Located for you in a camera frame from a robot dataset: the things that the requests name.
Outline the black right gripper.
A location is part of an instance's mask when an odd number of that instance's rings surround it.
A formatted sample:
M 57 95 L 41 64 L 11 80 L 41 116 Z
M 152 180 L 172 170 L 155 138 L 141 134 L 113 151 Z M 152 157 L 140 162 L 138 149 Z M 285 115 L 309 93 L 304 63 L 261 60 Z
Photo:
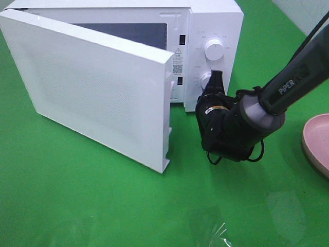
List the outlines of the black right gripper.
M 201 145 L 209 162 L 211 154 L 218 155 L 217 162 L 227 158 L 236 162 L 247 160 L 257 162 L 259 157 L 251 159 L 254 147 L 241 148 L 229 144 L 228 135 L 224 132 L 223 120 L 225 115 L 235 106 L 237 99 L 226 96 L 223 84 L 223 72 L 212 70 L 211 76 L 201 96 L 199 96 L 195 113 L 201 135 Z

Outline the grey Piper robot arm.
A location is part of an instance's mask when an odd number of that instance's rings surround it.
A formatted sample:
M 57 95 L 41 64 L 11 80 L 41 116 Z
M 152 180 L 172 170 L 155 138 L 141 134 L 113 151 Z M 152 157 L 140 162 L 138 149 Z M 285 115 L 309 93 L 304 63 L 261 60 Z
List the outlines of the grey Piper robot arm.
M 287 108 L 328 79 L 325 26 L 264 87 L 226 96 L 222 71 L 212 70 L 195 108 L 201 145 L 208 155 L 248 160 L 257 143 L 281 128 Z

